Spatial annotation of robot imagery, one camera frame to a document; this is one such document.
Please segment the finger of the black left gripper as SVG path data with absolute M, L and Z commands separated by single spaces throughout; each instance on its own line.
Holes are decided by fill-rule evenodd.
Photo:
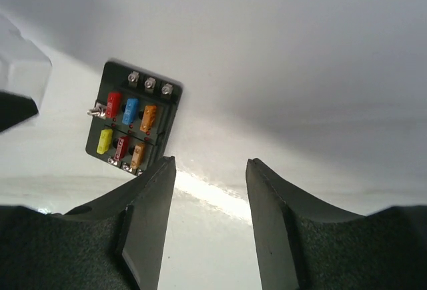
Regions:
M 4 132 L 36 115 L 39 110 L 32 98 L 1 90 L 0 130 Z

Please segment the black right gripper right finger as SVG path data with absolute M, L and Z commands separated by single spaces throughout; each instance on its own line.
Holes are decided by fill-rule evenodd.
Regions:
M 425 289 L 426 207 L 363 216 L 250 159 L 246 184 L 264 289 Z

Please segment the red blade fuse front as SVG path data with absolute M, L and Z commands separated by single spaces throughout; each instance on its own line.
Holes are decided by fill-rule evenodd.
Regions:
M 107 97 L 106 105 L 106 117 L 113 119 L 117 116 L 119 108 L 121 107 L 121 93 L 117 91 L 112 91 Z

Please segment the clear fuse box cover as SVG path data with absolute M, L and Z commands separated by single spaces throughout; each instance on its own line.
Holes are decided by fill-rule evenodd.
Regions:
M 41 107 L 52 64 L 33 42 L 1 16 L 1 90 L 31 98 Z

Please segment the blue blade fuse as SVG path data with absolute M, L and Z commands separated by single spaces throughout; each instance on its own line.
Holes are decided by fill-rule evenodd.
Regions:
M 139 100 L 136 98 L 129 98 L 126 102 L 125 111 L 122 117 L 122 123 L 130 125 L 134 122 L 135 116 L 139 109 Z

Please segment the black fuse box base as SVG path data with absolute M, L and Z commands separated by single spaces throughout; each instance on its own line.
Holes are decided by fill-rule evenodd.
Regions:
M 138 176 L 163 157 L 179 101 L 181 83 L 111 59 L 103 68 L 85 151 Z

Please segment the orange blade fuse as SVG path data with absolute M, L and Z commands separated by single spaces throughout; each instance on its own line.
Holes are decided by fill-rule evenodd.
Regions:
M 140 130 L 147 133 L 151 130 L 157 112 L 156 105 L 146 105 L 143 111 L 143 117 L 141 119 Z
M 145 143 L 136 144 L 133 149 L 133 155 L 130 163 L 132 169 L 137 169 L 142 164 L 144 153 Z

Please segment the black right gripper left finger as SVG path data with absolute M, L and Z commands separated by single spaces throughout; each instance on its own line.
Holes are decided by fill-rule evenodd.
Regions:
M 162 157 L 67 213 L 1 207 L 2 289 L 156 289 L 176 177 Z

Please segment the red blade fuse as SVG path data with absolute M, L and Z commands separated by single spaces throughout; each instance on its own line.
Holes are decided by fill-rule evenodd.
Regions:
M 121 136 L 117 138 L 116 150 L 113 159 L 116 161 L 122 160 L 126 155 L 129 148 L 130 136 Z
M 119 108 L 121 107 L 121 93 L 117 91 L 112 91 L 107 97 L 106 105 L 106 117 L 113 119 L 117 116 Z

